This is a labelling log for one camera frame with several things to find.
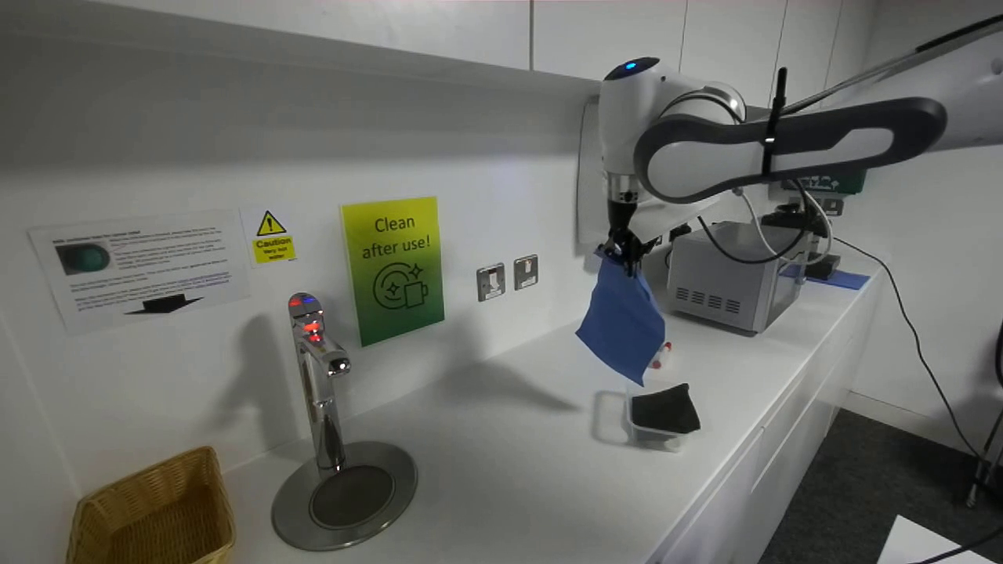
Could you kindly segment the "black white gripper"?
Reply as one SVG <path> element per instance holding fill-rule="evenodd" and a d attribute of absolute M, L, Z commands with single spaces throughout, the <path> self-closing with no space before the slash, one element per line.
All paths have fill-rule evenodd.
<path fill-rule="evenodd" d="M 640 263 L 650 252 L 653 243 L 640 243 L 631 231 L 631 221 L 640 209 L 640 191 L 631 175 L 611 175 L 608 179 L 608 253 L 616 263 Z"/>

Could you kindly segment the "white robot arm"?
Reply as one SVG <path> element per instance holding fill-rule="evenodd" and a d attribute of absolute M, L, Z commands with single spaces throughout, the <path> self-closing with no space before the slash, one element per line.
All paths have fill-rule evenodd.
<path fill-rule="evenodd" d="M 700 204 L 720 191 L 802 175 L 866 173 L 1000 144 L 1003 17 L 940 34 L 833 89 L 748 106 L 734 89 L 667 78 L 657 57 L 625 59 L 598 86 L 598 152 L 608 182 L 601 253 L 632 268 L 653 252 L 631 223 L 640 196 Z"/>

